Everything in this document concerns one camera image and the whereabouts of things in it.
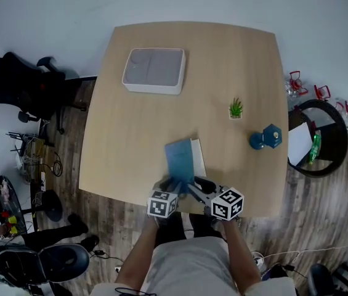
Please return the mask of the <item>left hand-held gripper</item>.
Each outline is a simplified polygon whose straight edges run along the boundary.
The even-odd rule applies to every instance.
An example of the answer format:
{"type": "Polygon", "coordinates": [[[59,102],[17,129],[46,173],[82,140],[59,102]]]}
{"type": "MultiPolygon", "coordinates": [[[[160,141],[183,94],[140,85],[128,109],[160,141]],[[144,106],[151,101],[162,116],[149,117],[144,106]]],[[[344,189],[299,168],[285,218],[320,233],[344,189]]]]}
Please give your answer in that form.
{"type": "Polygon", "coordinates": [[[162,192],[170,191],[172,178],[165,178],[157,182],[157,189],[152,196],[148,198],[147,215],[157,218],[169,218],[177,208],[177,201],[182,189],[181,181],[174,181],[172,193],[162,192]]]}

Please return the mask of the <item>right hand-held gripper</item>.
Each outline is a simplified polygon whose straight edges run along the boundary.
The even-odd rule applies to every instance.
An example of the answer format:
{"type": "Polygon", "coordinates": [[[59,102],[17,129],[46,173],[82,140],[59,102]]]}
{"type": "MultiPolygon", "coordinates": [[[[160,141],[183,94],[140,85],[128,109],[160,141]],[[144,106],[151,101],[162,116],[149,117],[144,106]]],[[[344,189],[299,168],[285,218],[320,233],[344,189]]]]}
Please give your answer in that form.
{"type": "Polygon", "coordinates": [[[237,218],[243,210],[244,195],[234,187],[224,187],[219,191],[219,185],[206,178],[194,178],[195,185],[188,184],[188,191],[198,201],[204,204],[204,214],[218,220],[230,221],[237,218]],[[213,198],[212,193],[219,191],[213,198]]]}

